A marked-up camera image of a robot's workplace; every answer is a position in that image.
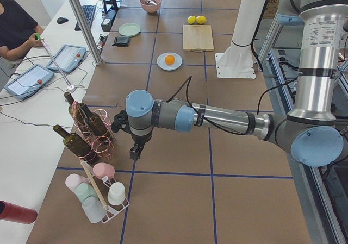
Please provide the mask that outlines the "person's hand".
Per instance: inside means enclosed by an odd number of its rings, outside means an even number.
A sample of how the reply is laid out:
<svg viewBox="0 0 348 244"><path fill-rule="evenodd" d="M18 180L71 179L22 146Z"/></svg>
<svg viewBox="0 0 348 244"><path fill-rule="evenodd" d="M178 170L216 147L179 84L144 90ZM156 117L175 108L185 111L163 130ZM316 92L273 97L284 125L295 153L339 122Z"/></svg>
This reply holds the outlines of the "person's hand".
<svg viewBox="0 0 348 244"><path fill-rule="evenodd" d="M36 33L33 33L28 40L26 41L26 45L31 48L31 47L42 47L43 44L39 39L37 39Z"/></svg>

